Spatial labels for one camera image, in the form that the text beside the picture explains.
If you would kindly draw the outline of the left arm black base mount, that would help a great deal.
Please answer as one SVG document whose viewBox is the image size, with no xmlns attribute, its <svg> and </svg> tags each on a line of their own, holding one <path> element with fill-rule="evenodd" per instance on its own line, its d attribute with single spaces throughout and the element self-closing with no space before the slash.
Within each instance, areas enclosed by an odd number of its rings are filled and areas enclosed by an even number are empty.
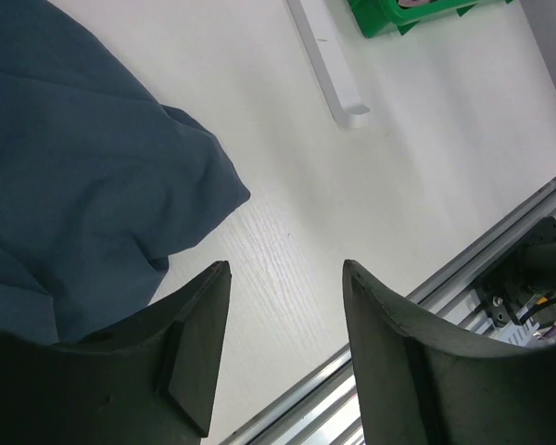
<svg viewBox="0 0 556 445">
<path fill-rule="evenodd" d="M 545 217 L 474 281 L 493 325 L 523 326 L 556 304 L 556 219 Z"/>
</svg>

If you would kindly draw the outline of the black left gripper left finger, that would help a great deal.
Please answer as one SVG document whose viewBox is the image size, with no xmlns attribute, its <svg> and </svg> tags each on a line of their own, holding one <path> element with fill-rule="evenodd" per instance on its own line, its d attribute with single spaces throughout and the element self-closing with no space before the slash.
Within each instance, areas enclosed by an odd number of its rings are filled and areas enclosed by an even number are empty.
<svg viewBox="0 0 556 445">
<path fill-rule="evenodd" d="M 210 430 L 232 274 L 178 291 L 76 343 L 0 332 L 0 444 L 197 444 Z"/>
</svg>

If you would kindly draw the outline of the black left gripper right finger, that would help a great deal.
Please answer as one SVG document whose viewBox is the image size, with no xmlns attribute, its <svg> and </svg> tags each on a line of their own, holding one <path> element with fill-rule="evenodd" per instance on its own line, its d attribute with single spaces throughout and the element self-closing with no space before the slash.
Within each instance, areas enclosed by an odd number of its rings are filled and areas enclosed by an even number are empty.
<svg viewBox="0 0 556 445">
<path fill-rule="evenodd" d="M 401 297 L 358 262 L 343 299 L 369 444 L 556 444 L 556 344 L 518 347 Z"/>
</svg>

